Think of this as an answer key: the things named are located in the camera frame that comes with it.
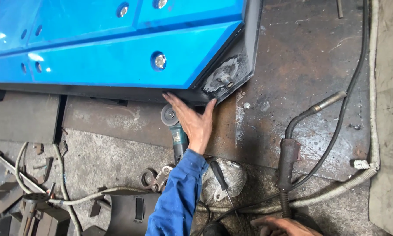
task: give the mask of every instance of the blue work jacket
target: blue work jacket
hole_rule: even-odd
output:
[[[202,155],[187,149],[169,174],[166,189],[147,225],[147,236],[188,236],[208,164]]]

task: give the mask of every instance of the bolt hole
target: bolt hole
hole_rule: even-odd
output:
[[[116,17],[122,18],[128,12],[129,4],[127,2],[123,2],[119,4],[118,8],[116,8]]]
[[[41,72],[42,72],[42,67],[40,66],[39,62],[35,62],[35,67],[36,67],[36,71],[37,71],[38,73],[41,73]]]
[[[26,66],[22,63],[22,64],[20,64],[20,67],[21,67],[21,71],[23,71],[23,73],[25,73],[26,74]]]
[[[24,39],[24,38],[26,37],[26,33],[27,33],[27,30],[26,30],[26,29],[23,30],[23,32],[21,33],[20,38],[21,38],[21,39]]]
[[[153,0],[153,7],[156,9],[161,9],[168,3],[168,0]]]
[[[167,65],[166,56],[162,52],[155,51],[150,57],[150,64],[153,70],[162,71]]]
[[[42,25],[38,26],[36,29],[35,35],[38,36],[42,32]]]

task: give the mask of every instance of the metal clamp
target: metal clamp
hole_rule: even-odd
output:
[[[163,192],[165,185],[168,180],[169,174],[172,171],[173,166],[165,165],[162,170],[156,176],[156,173],[152,169],[145,169],[140,174],[140,184],[144,189],[151,189],[153,192]],[[150,183],[147,184],[146,178],[150,177]]]

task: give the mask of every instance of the screwdriver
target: screwdriver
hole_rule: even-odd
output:
[[[212,172],[214,173],[215,178],[217,179],[218,183],[219,183],[220,186],[221,186],[221,190],[225,191],[225,193],[227,194],[227,197],[228,197],[228,199],[229,199],[229,201],[230,201],[230,203],[231,203],[231,207],[234,208],[233,202],[231,201],[231,198],[230,198],[230,195],[228,195],[228,192],[227,192],[228,185],[227,185],[227,183],[225,182],[223,172],[222,172],[221,169],[220,169],[220,165],[218,164],[217,161],[213,160],[213,161],[210,163],[210,166],[211,166]],[[234,213],[236,213],[237,220],[239,221],[240,225],[243,227],[243,224],[242,224],[242,222],[240,221],[240,217],[239,217],[239,215],[237,214],[237,211],[234,211]]]

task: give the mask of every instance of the plastic bag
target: plastic bag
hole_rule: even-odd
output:
[[[238,196],[246,184],[246,171],[241,165],[225,159],[217,158],[221,171],[223,172],[225,182],[228,185],[228,194],[230,197]],[[203,202],[210,203],[212,201],[220,201],[227,197],[225,191],[221,190],[221,186],[212,172],[211,167],[202,176],[202,192],[201,198]]]

